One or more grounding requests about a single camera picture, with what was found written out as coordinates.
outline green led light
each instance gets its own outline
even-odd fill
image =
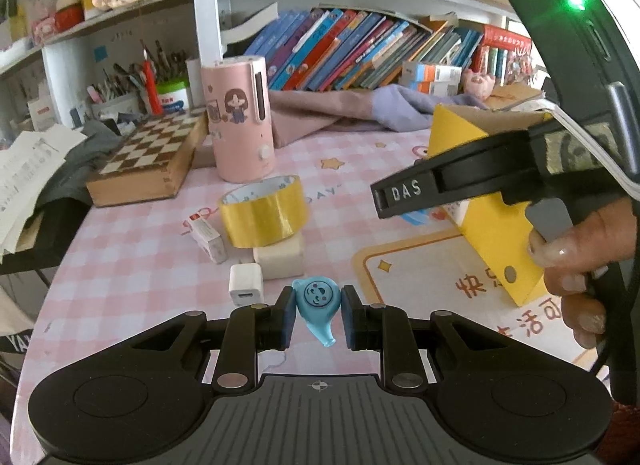
[[[566,0],[571,8],[576,10],[584,10],[584,0]]]

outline light blue whistle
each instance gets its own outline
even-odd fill
[[[340,308],[340,288],[328,277],[296,279],[291,283],[296,292],[296,304],[306,327],[325,348],[334,345],[331,320]]]

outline human hand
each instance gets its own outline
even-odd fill
[[[592,213],[550,243],[536,231],[529,235],[529,253],[545,268],[546,289],[562,297],[564,323],[583,348],[596,346],[606,322],[602,303],[584,294],[585,273],[633,257],[637,230],[631,200],[623,198]]]

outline chessboard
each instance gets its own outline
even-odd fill
[[[203,110],[151,117],[87,180],[94,205],[174,197],[206,135]]]

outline panda face logo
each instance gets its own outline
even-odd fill
[[[305,301],[313,307],[322,307],[331,302],[334,291],[324,281],[312,281],[305,287]]]

